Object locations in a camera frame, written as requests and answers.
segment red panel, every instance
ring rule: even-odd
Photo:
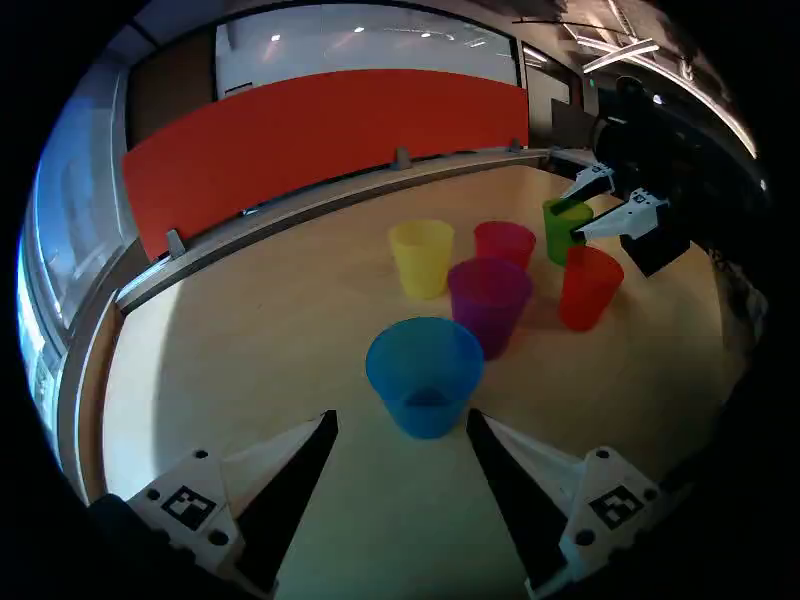
[[[144,140],[123,169],[151,259],[237,212],[394,160],[527,144],[525,90],[436,71],[341,71],[204,106]]]

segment wooden table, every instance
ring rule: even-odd
[[[611,445],[654,479],[698,449],[729,390],[709,260],[692,247],[646,280],[616,238],[602,240],[625,281],[594,330],[565,330],[541,204],[570,183],[512,166],[391,193],[240,250],[133,311],[106,396],[110,491],[129,497],[193,448],[231,453],[335,408],[340,434],[278,598],[524,598],[522,565],[463,427],[434,441],[406,436],[364,358],[396,321],[450,316],[447,296],[403,296],[390,226],[448,221],[460,261],[474,252],[475,225],[515,221],[539,238],[534,299],[472,405],[576,455]]]

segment window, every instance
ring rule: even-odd
[[[471,23],[409,8],[300,6],[217,28],[219,98],[331,71],[425,69],[517,85],[511,41]]]
[[[122,185],[126,72],[95,63],[39,159],[17,260],[17,324],[28,385],[55,445],[56,392],[75,318],[138,237]]]

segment purple cup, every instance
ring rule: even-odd
[[[473,258],[447,276],[453,320],[478,338],[486,360],[508,346],[533,282],[517,265],[499,258]]]

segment blue cup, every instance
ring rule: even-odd
[[[458,422],[483,374],[483,350],[467,329],[436,317],[395,323],[367,352],[367,377],[410,436],[438,438]]]

